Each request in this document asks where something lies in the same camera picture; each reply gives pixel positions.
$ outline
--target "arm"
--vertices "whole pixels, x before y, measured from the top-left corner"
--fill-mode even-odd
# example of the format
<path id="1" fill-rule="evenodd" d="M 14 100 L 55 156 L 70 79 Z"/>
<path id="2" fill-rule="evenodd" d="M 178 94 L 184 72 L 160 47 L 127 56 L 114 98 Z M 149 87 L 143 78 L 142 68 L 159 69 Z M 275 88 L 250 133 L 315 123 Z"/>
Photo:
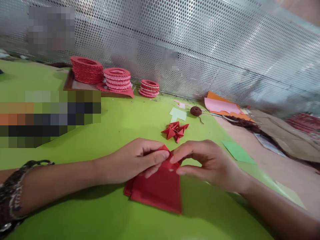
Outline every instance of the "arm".
<path id="1" fill-rule="evenodd" d="M 91 186 L 126 182 L 139 173 L 148 178 L 169 157 L 167 151 L 152 152 L 162 145 L 157 141 L 135 139 L 111 155 L 95 160 L 34 167 L 22 181 L 22 208 L 15 215 L 24 216 Z M 0 171 L 0 183 L 14 171 L 16 169 Z"/>
<path id="2" fill-rule="evenodd" d="M 225 191 L 238 192 L 285 239 L 319 239 L 320 221 L 308 211 L 274 192 L 243 172 L 217 144 L 188 141 L 173 152 L 170 162 L 193 158 L 202 167 L 182 166 L 179 175 L 189 175 L 215 184 Z"/>
<path id="3" fill-rule="evenodd" d="M 249 176 L 240 194 L 285 239 L 319 239 L 320 222 L 308 211 Z"/>

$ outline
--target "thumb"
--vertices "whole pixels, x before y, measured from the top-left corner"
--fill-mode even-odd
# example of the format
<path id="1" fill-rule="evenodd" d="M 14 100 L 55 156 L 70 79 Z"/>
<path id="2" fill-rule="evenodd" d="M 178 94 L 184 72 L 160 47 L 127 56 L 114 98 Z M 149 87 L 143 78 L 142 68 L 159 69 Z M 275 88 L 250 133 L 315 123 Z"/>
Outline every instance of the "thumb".
<path id="1" fill-rule="evenodd" d="M 208 170 L 203 169 L 201 167 L 185 165 L 185 166 L 179 167 L 176 173 L 178 175 L 188 175 L 188 176 L 196 177 L 203 181 L 206 181 Z"/>
<path id="2" fill-rule="evenodd" d="M 169 152 L 165 150 L 156 151 L 142 157 L 143 168 L 144 168 L 143 170 L 149 167 L 152 167 L 154 165 L 157 165 L 158 163 L 162 163 L 168 157 L 169 157 Z"/>

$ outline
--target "metal mesh wall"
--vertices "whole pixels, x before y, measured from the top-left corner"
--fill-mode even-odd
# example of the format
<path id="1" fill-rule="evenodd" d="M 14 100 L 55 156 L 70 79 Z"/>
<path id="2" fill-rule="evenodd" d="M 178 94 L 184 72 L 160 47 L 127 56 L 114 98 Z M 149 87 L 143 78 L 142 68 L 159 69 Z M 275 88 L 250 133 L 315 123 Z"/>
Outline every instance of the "metal mesh wall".
<path id="1" fill-rule="evenodd" d="M 211 90 L 285 117 L 320 114 L 320 29 L 270 0 L 7 0 L 0 47 L 28 52 L 28 7 L 75 7 L 79 55 L 128 69 L 132 80 L 202 99 Z"/>

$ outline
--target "ball of twine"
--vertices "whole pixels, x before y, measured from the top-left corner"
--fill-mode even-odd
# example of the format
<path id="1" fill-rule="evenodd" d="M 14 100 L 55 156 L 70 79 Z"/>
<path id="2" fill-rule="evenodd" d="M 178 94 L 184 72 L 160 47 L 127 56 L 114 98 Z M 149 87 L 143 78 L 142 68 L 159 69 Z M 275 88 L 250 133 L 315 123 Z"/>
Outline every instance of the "ball of twine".
<path id="1" fill-rule="evenodd" d="M 196 107 L 196 106 L 192 107 L 192 108 L 190 109 L 190 113 L 191 113 L 193 116 L 196 116 L 196 117 L 200 118 L 200 122 L 201 122 L 202 124 L 204 124 L 204 123 L 202 122 L 202 120 L 201 120 L 201 117 L 199 117 L 199 116 L 202 114 L 202 111 L 201 111 L 201 109 L 200 109 L 199 107 Z"/>

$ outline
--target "orange paper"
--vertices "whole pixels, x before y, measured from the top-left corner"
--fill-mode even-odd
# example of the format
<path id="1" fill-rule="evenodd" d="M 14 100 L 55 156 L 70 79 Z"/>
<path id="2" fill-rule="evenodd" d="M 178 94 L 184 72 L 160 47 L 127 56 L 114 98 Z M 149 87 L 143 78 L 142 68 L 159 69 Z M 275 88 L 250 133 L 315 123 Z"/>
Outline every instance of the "orange paper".
<path id="1" fill-rule="evenodd" d="M 223 101 L 223 102 L 229 102 L 229 103 L 232 103 L 230 101 L 228 101 L 227 99 L 224 99 L 220 96 L 218 96 L 217 94 L 214 94 L 213 92 L 208 92 L 208 96 L 207 98 L 211 98 L 211 99 L 215 99 L 215 100 L 219 100 L 219 101 Z M 211 112 L 211 113 L 215 113 L 215 114 L 219 114 L 219 115 L 223 115 L 223 116 L 235 116 L 235 117 L 238 117 L 238 118 L 243 118 L 245 120 L 248 120 L 248 121 L 252 121 L 254 122 L 251 118 L 249 118 L 246 114 L 237 114 L 237 113 L 234 113 L 234 112 L 231 112 L 231 113 L 227 113 L 225 111 L 220 111 L 220 112 Z"/>

